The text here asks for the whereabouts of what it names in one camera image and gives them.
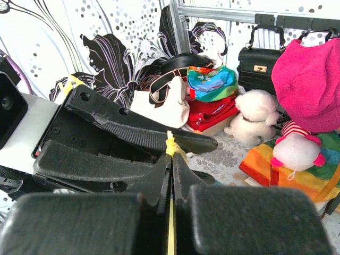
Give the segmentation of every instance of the yellow zip tie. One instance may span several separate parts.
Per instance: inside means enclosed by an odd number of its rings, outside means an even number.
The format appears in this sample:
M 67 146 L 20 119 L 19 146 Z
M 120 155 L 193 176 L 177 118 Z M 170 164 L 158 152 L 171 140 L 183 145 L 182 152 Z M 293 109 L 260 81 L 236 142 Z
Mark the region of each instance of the yellow zip tie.
M 75 87 L 79 85 L 85 85 L 81 80 L 77 79 L 73 75 L 69 75 L 65 86 L 61 82 L 58 83 L 58 87 L 60 88 L 61 92 L 65 95 L 68 95 L 71 89 L 74 89 Z
M 189 162 L 188 162 L 188 159 L 186 157 L 185 151 L 182 150 L 181 147 L 175 142 L 175 138 L 172 135 L 172 132 L 167 131 L 167 135 L 168 135 L 168 139 L 165 141 L 165 143 L 166 143 L 165 153 L 167 153 L 171 157 L 173 157 L 175 153 L 179 153 L 179 154 L 182 155 L 185 162 L 188 164 Z

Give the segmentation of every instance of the plush toy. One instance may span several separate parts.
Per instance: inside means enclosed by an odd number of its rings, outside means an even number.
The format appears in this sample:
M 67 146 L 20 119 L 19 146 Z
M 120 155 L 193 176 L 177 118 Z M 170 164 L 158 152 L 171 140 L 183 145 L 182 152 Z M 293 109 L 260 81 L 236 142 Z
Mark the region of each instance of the plush toy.
M 270 93 L 250 90 L 236 98 L 235 106 L 240 113 L 232 119 L 230 126 L 224 128 L 225 133 L 248 145 L 258 145 L 261 143 L 260 137 L 271 139 L 275 135 L 271 125 L 277 123 L 279 113 Z
M 323 166 L 326 158 L 321 154 L 320 138 L 301 128 L 294 121 L 286 122 L 282 127 L 282 137 L 276 140 L 273 149 L 273 166 L 284 166 L 293 170 L 288 179 L 294 178 L 295 172 L 304 171 L 313 165 Z

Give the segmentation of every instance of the black handbag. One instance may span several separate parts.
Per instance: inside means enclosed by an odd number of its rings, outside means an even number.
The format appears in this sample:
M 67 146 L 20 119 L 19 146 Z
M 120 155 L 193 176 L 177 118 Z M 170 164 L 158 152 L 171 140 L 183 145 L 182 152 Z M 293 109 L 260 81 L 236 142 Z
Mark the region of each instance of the black handbag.
M 280 36 L 280 50 L 253 48 L 254 34 L 258 29 L 272 30 Z M 253 27 L 249 43 L 239 53 L 240 64 L 239 85 L 246 91 L 262 89 L 275 95 L 275 89 L 271 80 L 273 67 L 285 49 L 283 29 L 274 25 L 258 25 Z

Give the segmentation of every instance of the yellow tape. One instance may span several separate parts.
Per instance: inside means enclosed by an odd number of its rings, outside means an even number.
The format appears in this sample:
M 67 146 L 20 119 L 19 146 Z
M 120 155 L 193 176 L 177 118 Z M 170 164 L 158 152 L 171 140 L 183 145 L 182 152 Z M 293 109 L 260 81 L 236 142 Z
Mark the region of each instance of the yellow tape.
M 68 95 L 71 89 L 74 89 L 79 85 L 84 85 L 84 83 L 81 80 L 74 77 L 73 75 L 69 75 L 65 86 L 63 86 L 61 82 L 58 83 L 58 87 L 60 88 L 61 92 L 65 95 Z
M 174 202 L 170 199 L 170 214 L 169 214 L 169 236 L 168 236 L 168 255 L 175 253 L 175 234 L 174 234 Z
M 166 151 L 165 153 L 167 153 L 168 155 L 170 155 L 171 157 L 174 156 L 175 153 L 179 153 L 182 155 L 182 157 L 184 158 L 185 162 L 188 164 L 188 159 L 186 157 L 185 151 L 181 149 L 181 147 L 175 142 L 175 138 L 172 135 L 171 131 L 167 131 L 167 135 L 168 135 L 168 139 L 166 140 Z

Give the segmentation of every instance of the black flower pattern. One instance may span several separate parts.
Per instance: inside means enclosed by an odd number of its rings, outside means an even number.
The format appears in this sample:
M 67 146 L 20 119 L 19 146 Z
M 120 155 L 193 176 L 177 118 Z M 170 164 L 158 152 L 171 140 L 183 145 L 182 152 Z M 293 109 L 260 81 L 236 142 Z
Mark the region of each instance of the black flower pattern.
M 198 22 L 194 29 L 189 31 L 191 52 L 203 52 L 197 38 L 205 31 L 216 32 L 225 39 L 222 30 L 212 22 Z M 137 53 L 132 53 L 112 33 L 104 36 L 96 35 L 93 40 L 85 35 L 81 35 L 80 38 L 84 47 L 89 49 L 90 66 L 97 72 L 92 76 L 92 83 L 89 83 L 91 82 L 90 79 L 87 79 L 87 83 L 85 81 L 84 83 L 125 108 L 130 108 L 134 91 L 140 89 L 141 84 L 156 79 L 160 75 L 161 65 L 179 52 L 175 42 L 175 31 L 169 6 L 164 7 L 161 11 L 156 42 L 151 41 L 147 36 L 140 38 L 141 42 L 146 40 L 150 45 L 150 50 L 147 53 L 141 51 L 141 43 Z M 142 68 L 137 70 L 136 66 L 142 66 Z M 83 77 L 91 76 L 84 73 L 81 73 L 81 75 Z M 57 81 L 56 88 L 51 90 L 51 100 L 55 100 L 60 92 L 58 88 L 60 81 Z
M 4 14 L 10 11 L 9 1 L 0 0 L 0 13 Z

